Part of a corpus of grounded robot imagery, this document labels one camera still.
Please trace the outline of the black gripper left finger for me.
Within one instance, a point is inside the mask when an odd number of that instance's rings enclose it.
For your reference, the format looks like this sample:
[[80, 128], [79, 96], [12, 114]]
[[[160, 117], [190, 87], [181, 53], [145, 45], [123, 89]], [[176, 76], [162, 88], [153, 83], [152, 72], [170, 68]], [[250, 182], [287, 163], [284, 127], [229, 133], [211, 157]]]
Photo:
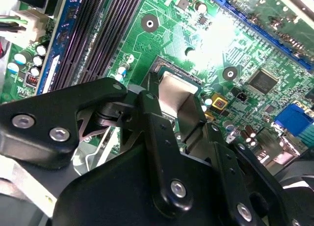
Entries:
[[52, 213], [56, 198], [21, 162], [48, 170], [68, 166], [85, 124], [97, 130], [112, 125], [144, 132], [146, 144], [176, 144], [156, 95], [135, 93], [106, 77], [1, 105], [1, 178], [44, 213]]

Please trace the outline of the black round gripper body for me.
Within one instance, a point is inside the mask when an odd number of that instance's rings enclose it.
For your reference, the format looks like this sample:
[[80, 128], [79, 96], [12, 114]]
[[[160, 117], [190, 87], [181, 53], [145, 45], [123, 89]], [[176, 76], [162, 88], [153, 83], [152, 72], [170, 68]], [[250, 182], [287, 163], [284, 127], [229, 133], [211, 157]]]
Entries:
[[55, 226], [220, 226], [231, 209], [218, 165], [235, 162], [225, 146], [208, 145], [211, 162], [176, 144], [141, 144], [71, 182], [54, 208]]

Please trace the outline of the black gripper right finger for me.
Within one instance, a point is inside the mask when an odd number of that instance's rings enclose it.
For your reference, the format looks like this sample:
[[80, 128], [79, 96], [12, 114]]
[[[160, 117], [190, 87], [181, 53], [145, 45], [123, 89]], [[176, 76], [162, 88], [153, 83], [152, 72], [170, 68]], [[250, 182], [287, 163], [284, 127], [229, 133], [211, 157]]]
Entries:
[[213, 170], [210, 207], [223, 226], [308, 226], [310, 216], [244, 144], [228, 144], [190, 94], [178, 122], [186, 154]]

